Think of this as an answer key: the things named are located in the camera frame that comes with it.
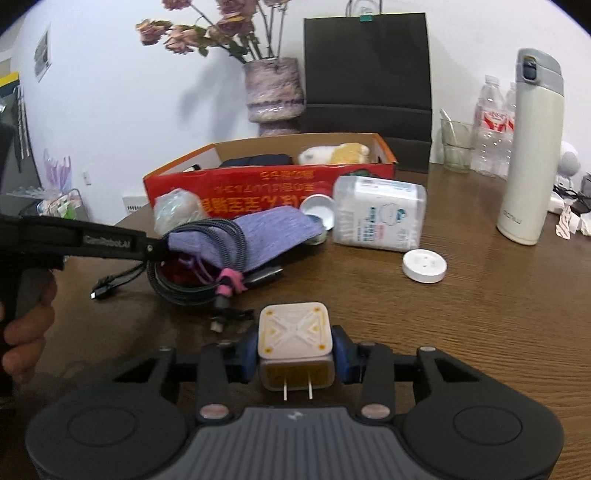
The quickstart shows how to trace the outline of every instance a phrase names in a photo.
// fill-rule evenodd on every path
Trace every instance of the white thermos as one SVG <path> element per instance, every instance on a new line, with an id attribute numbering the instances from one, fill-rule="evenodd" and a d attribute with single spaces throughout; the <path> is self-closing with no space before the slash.
<path id="1" fill-rule="evenodd" d="M 535 245 L 552 192 L 564 121 L 560 64 L 532 48 L 517 58 L 517 111 L 513 155 L 496 227 L 507 238 Z"/>

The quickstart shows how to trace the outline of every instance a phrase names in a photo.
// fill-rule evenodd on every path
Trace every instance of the yellow and white plush toy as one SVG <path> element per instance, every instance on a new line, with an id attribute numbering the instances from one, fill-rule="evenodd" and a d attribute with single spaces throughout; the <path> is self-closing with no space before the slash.
<path id="1" fill-rule="evenodd" d="M 355 165 L 369 163 L 369 148 L 360 143 L 312 147 L 299 156 L 300 165 Z"/>

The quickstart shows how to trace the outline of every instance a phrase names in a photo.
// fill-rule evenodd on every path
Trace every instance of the transparent plastic box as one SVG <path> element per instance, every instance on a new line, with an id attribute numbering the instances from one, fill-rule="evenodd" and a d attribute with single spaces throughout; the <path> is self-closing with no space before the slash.
<path id="1" fill-rule="evenodd" d="M 336 243 L 398 252 L 419 247 L 427 208 L 422 185 L 342 176 L 333 199 Z"/>

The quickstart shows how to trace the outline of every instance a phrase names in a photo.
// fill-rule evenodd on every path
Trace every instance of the purple fabric pouch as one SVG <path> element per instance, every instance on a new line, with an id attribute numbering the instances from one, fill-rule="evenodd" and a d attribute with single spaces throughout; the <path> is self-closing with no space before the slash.
<path id="1" fill-rule="evenodd" d="M 248 243 L 248 263 L 245 272 L 260 267 L 323 231 L 321 225 L 290 206 L 250 213 L 237 218 L 235 222 L 244 232 Z M 235 258 L 236 245 L 230 236 L 219 229 L 216 230 L 232 258 Z M 193 255 L 218 268 L 222 267 L 217 249 L 202 233 L 173 232 L 168 236 L 168 247 L 172 251 Z"/>

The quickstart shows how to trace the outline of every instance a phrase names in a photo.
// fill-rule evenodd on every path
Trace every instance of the thermos button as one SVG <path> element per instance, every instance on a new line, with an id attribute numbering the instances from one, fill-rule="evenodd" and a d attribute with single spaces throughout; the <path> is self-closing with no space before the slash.
<path id="1" fill-rule="evenodd" d="M 538 76 L 538 66 L 535 60 L 524 60 L 523 78 L 534 81 Z"/>

